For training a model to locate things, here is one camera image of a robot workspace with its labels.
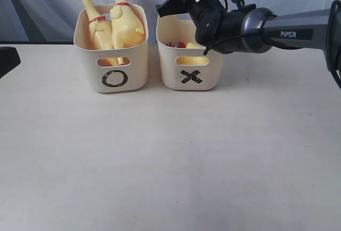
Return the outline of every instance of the table surface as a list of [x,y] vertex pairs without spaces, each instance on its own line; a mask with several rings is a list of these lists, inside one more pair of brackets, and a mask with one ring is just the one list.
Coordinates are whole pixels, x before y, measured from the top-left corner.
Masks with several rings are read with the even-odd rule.
[[74,46],[14,45],[0,230],[340,231],[341,93],[318,50],[226,56],[216,88],[89,87]]

